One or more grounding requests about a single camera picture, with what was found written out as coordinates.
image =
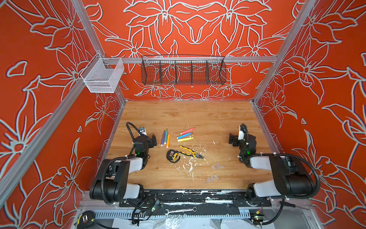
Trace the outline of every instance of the red wall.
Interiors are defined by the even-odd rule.
[[[276,55],[303,1],[83,0],[108,57],[155,54]],[[248,100],[270,63],[228,64],[221,86],[144,86],[126,64],[120,87],[129,100]]]
[[[0,15],[1,178],[95,51],[69,0],[6,1]],[[0,209],[0,227],[70,228],[120,107],[115,94],[85,88]]]
[[[326,228],[366,227],[365,10],[318,1],[259,103],[281,152],[317,168]]]

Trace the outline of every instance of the wrench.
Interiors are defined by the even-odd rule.
[[[193,208],[190,208],[190,209],[174,210],[174,211],[169,211],[168,209],[165,209],[165,211],[167,211],[167,212],[165,213],[165,215],[169,215],[169,213],[174,213],[174,212],[184,212],[184,211],[194,211],[194,212],[196,212],[196,211],[197,211],[197,207],[193,207]]]

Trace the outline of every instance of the wooden table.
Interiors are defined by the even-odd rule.
[[[148,189],[246,189],[249,183],[272,180],[267,170],[249,169],[239,162],[239,148],[229,145],[229,132],[238,134],[244,123],[251,135],[257,137],[257,153],[271,153],[249,102],[223,101],[129,101],[113,138],[107,158],[129,154],[131,136],[126,122],[137,128],[144,126],[149,137],[155,134],[158,145],[149,150],[147,166],[129,174],[128,182],[142,184]],[[195,127],[193,140],[177,142],[180,132]],[[171,133],[169,149],[185,145],[201,153],[204,159],[180,154],[176,164],[166,159],[168,149],[160,146],[165,129]],[[225,168],[214,170],[219,162]],[[219,176],[219,180],[206,184],[206,178]]]

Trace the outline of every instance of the pliers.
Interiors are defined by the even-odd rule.
[[[188,148],[188,147],[184,147],[184,146],[182,146],[182,145],[180,145],[179,146],[180,148],[182,148],[182,149],[185,149],[185,150],[187,150],[187,151],[189,151],[189,153],[187,153],[187,152],[183,152],[183,151],[181,151],[181,150],[177,150],[179,153],[181,153],[181,154],[184,154],[184,155],[187,155],[187,156],[191,156],[191,157],[194,157],[194,158],[201,158],[201,159],[203,159],[203,156],[201,155],[201,154],[197,154],[196,152],[194,152],[192,149],[190,149],[190,148]]]

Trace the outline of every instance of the blue marker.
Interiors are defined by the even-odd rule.
[[[183,135],[177,137],[177,139],[181,139],[181,138],[187,137],[187,136],[189,136],[191,134],[192,134],[192,132],[191,133],[187,133],[187,134],[183,134]]]

